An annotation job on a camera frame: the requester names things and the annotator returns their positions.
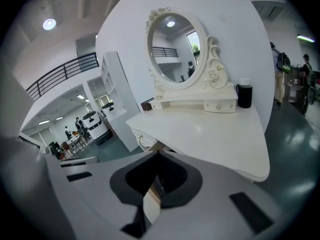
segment white dressing table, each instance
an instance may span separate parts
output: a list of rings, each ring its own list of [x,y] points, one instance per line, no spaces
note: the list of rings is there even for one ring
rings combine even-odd
[[[157,65],[152,41],[158,23],[181,16],[194,26],[201,53],[194,73],[184,82],[174,82]],[[179,154],[233,169],[250,181],[264,181],[270,163],[259,115],[254,105],[236,106],[238,96],[218,56],[215,37],[207,36],[187,12],[160,8],[149,16],[146,40],[156,96],[150,102],[152,110],[126,121],[141,148],[153,150],[163,144]]]

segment floor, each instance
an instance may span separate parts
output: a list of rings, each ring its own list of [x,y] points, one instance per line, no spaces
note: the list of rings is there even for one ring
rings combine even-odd
[[[319,123],[318,105],[309,106],[306,118],[288,102],[282,103],[279,110],[273,106],[265,132],[270,174],[258,185],[284,212],[300,207],[319,177],[320,141],[306,120]]]
[[[110,139],[99,145],[92,141],[86,146],[86,150],[77,152],[73,158],[97,156],[100,162],[107,162],[132,156],[141,152],[143,152],[143,150],[139,146],[130,152],[118,136],[112,136]]]

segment person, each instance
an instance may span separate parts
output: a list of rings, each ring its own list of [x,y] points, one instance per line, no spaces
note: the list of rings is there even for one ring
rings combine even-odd
[[[310,71],[312,71],[312,67],[309,64],[309,55],[305,54],[303,55],[303,59],[304,59],[304,65],[302,67],[302,69],[300,70],[300,83],[302,85],[302,99],[303,99],[303,107],[301,110],[301,113],[303,116],[306,115],[307,109],[308,109],[308,105],[309,105],[309,101],[308,101],[308,91],[310,88],[310,85],[308,84],[308,76],[310,74]]]
[[[86,141],[88,141],[88,140],[90,139],[90,136],[89,136],[89,134],[88,134],[88,132],[87,132],[87,129],[85,128],[85,124],[84,124],[83,121],[79,120],[79,117],[77,117],[77,118],[75,119],[75,127],[78,129],[78,131],[79,131],[80,129],[83,130],[83,136],[84,136],[84,138],[85,138]]]
[[[284,90],[284,73],[279,70],[278,68],[278,57],[280,52],[276,49],[276,46],[273,42],[270,42],[271,50],[272,50],[272,57],[273,57],[273,66],[274,66],[274,99],[277,100],[277,105],[281,106],[285,90]]]
[[[65,132],[67,139],[70,140],[71,139],[71,132],[68,130],[68,126],[66,126],[64,128],[64,132]]]
[[[192,63],[192,61],[189,61],[188,64],[189,64],[189,67],[188,67],[188,76],[191,77],[192,74],[195,72],[195,66],[194,66],[194,64]]]

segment oval mirror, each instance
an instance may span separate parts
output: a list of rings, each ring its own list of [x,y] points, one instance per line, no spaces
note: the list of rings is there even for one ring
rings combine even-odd
[[[181,83],[197,70],[200,40],[194,26],[182,15],[168,13],[156,22],[152,46],[164,78]]]

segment railing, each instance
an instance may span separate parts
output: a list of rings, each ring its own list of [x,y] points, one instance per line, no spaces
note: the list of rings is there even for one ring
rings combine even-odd
[[[177,49],[153,47],[154,57],[178,57]]]
[[[99,63],[95,52],[80,56],[46,73],[26,89],[26,91],[36,101],[61,82],[98,66]]]

